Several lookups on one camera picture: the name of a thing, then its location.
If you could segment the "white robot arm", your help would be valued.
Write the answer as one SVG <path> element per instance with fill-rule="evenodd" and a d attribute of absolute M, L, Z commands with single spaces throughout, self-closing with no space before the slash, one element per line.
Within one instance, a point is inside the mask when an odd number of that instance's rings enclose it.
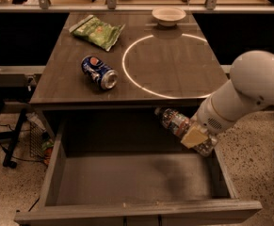
<path fill-rule="evenodd" d="M 242 117 L 270 105 L 274 105 L 274 55 L 244 53 L 233 62 L 230 79 L 201 103 L 182 143 L 194 148 L 212 141 Z"/>

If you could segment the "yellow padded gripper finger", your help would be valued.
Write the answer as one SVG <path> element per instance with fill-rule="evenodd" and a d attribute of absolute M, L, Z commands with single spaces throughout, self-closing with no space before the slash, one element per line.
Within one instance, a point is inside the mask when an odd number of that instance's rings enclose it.
<path fill-rule="evenodd" d="M 208 139 L 205 131 L 197 124 L 192 124 L 187 133 L 181 139 L 181 143 L 188 149 L 204 143 Z"/>

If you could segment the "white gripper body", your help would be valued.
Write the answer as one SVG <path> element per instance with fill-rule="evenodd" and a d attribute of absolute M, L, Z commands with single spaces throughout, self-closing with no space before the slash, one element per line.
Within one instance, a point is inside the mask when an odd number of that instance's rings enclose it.
<path fill-rule="evenodd" d="M 202 129 L 219 134 L 236 123 L 236 100 L 226 96 L 210 95 L 192 117 Z"/>

